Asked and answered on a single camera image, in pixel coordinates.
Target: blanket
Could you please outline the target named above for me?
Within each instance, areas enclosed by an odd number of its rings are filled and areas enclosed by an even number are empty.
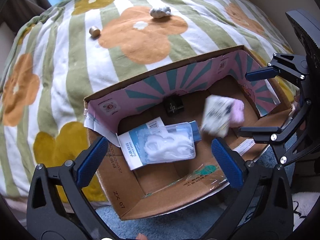
[[[153,19],[152,7],[171,16]],[[101,30],[93,39],[89,29]],[[146,71],[245,45],[266,65],[291,53],[248,0],[64,0],[18,32],[0,86],[0,193],[28,196],[37,163],[63,164],[88,147],[83,98]],[[293,101],[294,91],[279,79]],[[58,188],[63,202],[67,198]],[[95,176],[83,189],[104,202]]]

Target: barcode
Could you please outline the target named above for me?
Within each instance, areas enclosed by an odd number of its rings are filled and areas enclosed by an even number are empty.
[[[153,121],[151,123],[148,123],[148,127],[149,127],[149,129],[159,127],[159,124],[157,123],[157,121]]]

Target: finger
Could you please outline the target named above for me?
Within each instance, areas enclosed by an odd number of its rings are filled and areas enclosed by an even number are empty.
[[[145,235],[141,234],[141,233],[139,233],[139,234],[137,235],[136,239],[148,240],[148,238],[147,238]]]

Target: clear plastic case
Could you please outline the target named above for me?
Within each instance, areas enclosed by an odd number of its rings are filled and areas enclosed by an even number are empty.
[[[170,163],[196,157],[193,130],[188,122],[138,132],[139,157],[145,164]]]

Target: pink plush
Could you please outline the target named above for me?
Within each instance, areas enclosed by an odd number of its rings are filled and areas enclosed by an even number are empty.
[[[241,100],[235,99],[233,101],[231,113],[230,113],[230,127],[236,128],[244,122],[244,103]]]

